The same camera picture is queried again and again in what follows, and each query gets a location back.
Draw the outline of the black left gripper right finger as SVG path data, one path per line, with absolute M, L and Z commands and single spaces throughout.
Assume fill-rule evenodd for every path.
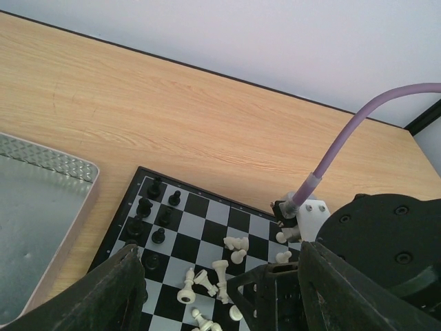
M 383 289 L 321 243 L 302 242 L 298 281 L 310 330 L 439 330 L 440 322 Z

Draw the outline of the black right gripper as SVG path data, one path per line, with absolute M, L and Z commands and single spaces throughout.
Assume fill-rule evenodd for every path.
M 413 305 L 440 304 L 440 200 L 357 194 L 321 226 L 317 242 Z

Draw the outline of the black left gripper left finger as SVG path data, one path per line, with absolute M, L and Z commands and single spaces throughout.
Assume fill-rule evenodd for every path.
M 121 248 L 4 330 L 138 330 L 146 284 L 138 246 Z

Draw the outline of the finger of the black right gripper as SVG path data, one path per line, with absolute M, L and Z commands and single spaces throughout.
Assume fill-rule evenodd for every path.
M 227 281 L 227 294 L 250 330 L 302 330 L 298 263 L 268 263 Z

